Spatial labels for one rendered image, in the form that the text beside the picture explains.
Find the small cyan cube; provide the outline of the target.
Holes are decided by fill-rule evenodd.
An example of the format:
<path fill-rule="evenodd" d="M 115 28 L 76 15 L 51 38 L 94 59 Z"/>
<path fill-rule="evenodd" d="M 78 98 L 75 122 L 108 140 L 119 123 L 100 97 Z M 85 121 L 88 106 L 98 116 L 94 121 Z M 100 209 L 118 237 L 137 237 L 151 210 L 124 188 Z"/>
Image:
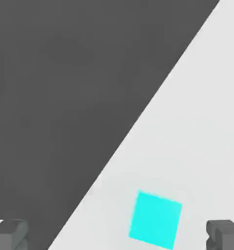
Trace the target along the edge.
<path fill-rule="evenodd" d="M 129 237 L 173 250 L 181 210 L 179 202 L 139 191 Z"/>

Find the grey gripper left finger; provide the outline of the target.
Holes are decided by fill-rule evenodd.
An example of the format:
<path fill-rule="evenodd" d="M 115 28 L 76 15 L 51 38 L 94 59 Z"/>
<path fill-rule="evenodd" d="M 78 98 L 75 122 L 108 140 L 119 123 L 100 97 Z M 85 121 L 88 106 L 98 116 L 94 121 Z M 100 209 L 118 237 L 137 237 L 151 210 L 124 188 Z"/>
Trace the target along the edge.
<path fill-rule="evenodd" d="M 28 229 L 25 220 L 3 220 L 0 223 L 0 250 L 28 250 Z"/>

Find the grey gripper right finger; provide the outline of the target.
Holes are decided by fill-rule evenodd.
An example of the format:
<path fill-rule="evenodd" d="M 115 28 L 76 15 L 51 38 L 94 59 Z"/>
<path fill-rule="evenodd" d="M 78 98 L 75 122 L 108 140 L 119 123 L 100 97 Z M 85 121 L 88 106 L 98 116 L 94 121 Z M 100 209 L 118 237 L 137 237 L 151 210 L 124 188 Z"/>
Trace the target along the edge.
<path fill-rule="evenodd" d="M 234 250 L 234 222 L 231 220 L 209 220 L 206 223 L 209 238 L 206 250 Z"/>

